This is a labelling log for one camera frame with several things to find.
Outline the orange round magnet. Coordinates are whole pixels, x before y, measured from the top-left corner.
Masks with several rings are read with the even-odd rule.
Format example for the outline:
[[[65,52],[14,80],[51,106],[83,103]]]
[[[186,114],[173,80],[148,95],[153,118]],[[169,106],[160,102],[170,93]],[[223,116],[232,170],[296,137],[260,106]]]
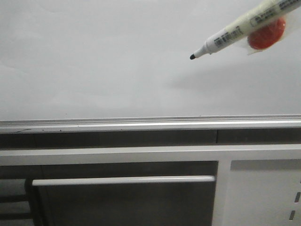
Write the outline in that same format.
[[[266,49],[279,42],[285,33],[286,18],[280,17],[267,26],[251,33],[247,37],[248,54],[265,51]]]

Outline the white whiteboard marker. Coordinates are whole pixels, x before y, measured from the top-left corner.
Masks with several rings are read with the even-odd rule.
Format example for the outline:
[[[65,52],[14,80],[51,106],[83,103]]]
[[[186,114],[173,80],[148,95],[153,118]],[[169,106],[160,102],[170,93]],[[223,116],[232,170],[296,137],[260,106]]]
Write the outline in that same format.
[[[203,46],[191,54],[190,59],[219,52],[300,6],[299,0],[264,0],[257,7],[207,38]]]

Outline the white whiteboard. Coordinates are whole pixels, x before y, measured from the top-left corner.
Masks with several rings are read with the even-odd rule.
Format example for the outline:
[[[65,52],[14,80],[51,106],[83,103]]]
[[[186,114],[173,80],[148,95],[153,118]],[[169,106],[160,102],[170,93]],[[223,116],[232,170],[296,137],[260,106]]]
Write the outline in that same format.
[[[190,60],[256,0],[3,0],[3,134],[301,125],[301,12],[249,54]]]

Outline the white horizontal stand bar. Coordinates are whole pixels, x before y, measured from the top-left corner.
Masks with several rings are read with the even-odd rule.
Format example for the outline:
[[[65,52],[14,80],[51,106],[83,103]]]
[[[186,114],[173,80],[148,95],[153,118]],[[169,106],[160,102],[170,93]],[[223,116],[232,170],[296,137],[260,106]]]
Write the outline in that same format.
[[[214,182],[215,176],[156,176],[156,177],[117,177],[117,178],[68,178],[35,179],[33,186],[77,186],[77,185],[115,185],[150,183],[198,183]]]

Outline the white whiteboard stand frame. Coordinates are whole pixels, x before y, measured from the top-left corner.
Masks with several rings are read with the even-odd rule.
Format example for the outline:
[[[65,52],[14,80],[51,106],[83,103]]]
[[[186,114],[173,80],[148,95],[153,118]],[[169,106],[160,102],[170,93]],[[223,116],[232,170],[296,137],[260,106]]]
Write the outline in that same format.
[[[301,146],[221,145],[3,150],[2,166],[217,161],[215,226],[298,226]]]

